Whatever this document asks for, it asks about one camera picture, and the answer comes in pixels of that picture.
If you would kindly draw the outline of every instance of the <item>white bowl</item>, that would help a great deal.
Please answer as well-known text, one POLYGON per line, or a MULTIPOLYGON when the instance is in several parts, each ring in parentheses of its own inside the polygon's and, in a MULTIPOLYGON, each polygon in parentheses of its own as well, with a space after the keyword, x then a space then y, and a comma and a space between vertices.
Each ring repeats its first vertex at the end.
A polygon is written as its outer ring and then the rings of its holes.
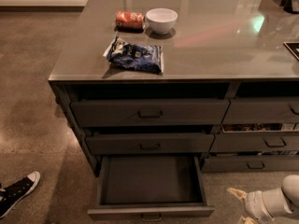
POLYGON ((147 12, 149 27, 156 34, 168 33, 176 24, 177 12, 167 8, 156 8, 147 12))

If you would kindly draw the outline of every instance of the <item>floor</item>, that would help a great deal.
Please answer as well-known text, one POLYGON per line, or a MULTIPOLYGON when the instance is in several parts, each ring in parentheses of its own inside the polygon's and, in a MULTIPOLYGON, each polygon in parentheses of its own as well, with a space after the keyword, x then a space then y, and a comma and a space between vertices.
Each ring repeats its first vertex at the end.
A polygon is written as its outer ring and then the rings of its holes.
MULTIPOLYGON (((3 187, 37 170, 36 190, 2 220, 6 224, 137 224, 141 220, 92 221, 96 178, 64 114, 48 77, 79 13, 0 12, 0 182, 3 187)), ((241 202, 226 189, 268 190, 299 172, 203 174, 208 218, 163 219, 167 224, 237 224, 241 202)), ((294 224, 284 217, 275 223, 294 224)))

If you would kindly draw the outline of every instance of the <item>closed drawer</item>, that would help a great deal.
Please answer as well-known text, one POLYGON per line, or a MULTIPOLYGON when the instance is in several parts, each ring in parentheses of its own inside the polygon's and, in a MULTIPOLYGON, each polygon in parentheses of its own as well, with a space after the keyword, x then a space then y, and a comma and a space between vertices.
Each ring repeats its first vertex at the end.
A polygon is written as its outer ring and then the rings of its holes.
POLYGON ((87 137, 93 155, 142 153, 208 152, 214 140, 212 134, 144 133, 100 134, 87 137))
POLYGON ((156 99, 73 102, 80 127, 220 124, 226 100, 156 99))
POLYGON ((92 219, 208 217, 197 158, 182 155, 104 157, 92 219))
POLYGON ((298 157, 242 156, 205 159, 202 172, 298 171, 298 157))
POLYGON ((299 136, 293 135, 216 135, 210 152, 295 151, 299 150, 299 136))
POLYGON ((299 122, 299 99, 232 100, 224 124, 299 122))

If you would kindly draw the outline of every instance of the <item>gray countertop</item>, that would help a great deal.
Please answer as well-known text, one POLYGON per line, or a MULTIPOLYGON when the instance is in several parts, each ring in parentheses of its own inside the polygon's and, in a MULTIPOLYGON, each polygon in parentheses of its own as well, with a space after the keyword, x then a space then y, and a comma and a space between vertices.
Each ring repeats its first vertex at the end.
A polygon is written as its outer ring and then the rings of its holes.
POLYGON ((89 0, 50 81, 298 79, 299 62, 283 42, 299 42, 299 15, 273 0, 89 0), (130 43, 163 45, 164 73, 126 71, 103 53, 116 34, 118 10, 178 13, 168 35, 118 32, 130 43))

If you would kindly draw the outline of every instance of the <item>black sneaker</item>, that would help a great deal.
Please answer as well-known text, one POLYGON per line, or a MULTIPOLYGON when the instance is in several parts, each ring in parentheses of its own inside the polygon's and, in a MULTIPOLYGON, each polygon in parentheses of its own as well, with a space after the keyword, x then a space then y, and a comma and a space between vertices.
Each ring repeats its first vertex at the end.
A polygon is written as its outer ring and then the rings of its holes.
POLYGON ((36 188, 39 179, 40 173, 33 172, 13 185, 0 189, 0 219, 5 217, 19 200, 36 188))

